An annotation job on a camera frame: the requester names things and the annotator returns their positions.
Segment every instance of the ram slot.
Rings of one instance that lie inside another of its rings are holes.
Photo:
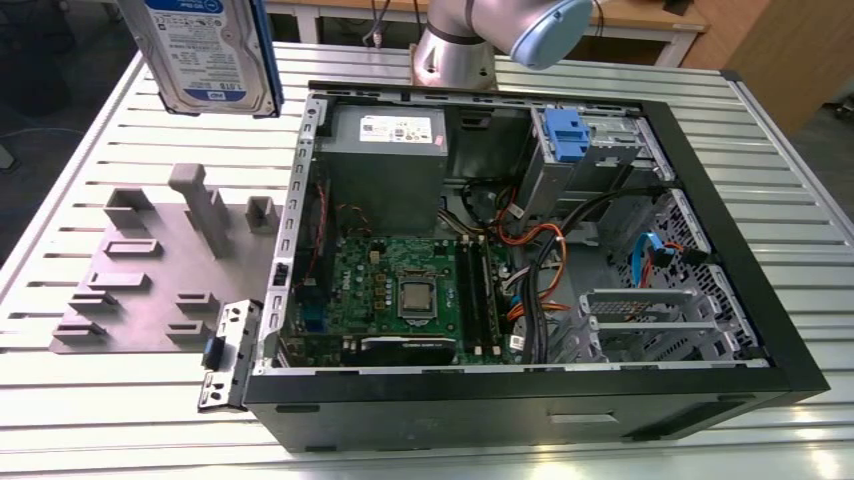
[[[488,338],[492,339],[493,345],[497,345],[497,339],[501,335],[501,324],[498,320],[498,286],[494,281],[494,261],[493,261],[493,250],[490,249],[490,243],[484,240],[481,242],[484,245],[484,275],[486,278],[486,284],[484,285],[484,289],[486,291],[486,296],[489,299],[489,315],[488,315],[488,325],[490,327],[490,335]]]
[[[472,268],[472,293],[476,305],[476,324],[481,345],[486,350],[492,350],[496,340],[493,338],[493,328],[490,324],[490,309],[488,302],[488,284],[484,263],[484,247],[473,243],[469,248],[470,268]]]
[[[457,292],[460,298],[460,313],[464,328],[464,347],[473,352],[481,346],[480,329],[476,325],[476,305],[473,303],[472,263],[469,260],[469,245],[464,242],[454,249],[457,260]]]

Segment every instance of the open computer tower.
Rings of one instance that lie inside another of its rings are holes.
[[[828,389],[665,103],[310,87],[201,411],[406,450],[673,439]]]

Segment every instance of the power supply label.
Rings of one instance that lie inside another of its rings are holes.
[[[364,142],[433,143],[433,129],[428,117],[384,117],[368,115],[360,122]]]

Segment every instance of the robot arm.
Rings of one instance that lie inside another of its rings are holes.
[[[433,0],[414,57],[417,83],[494,87],[494,46],[526,67],[550,67],[582,38],[592,12],[592,0]]]

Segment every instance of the green motherboard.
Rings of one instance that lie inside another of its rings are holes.
[[[381,336],[453,339],[453,363],[508,363],[493,295],[493,272],[506,255],[484,241],[340,240],[332,299],[324,308],[302,308],[306,333],[287,339],[306,365],[341,366],[342,343]]]

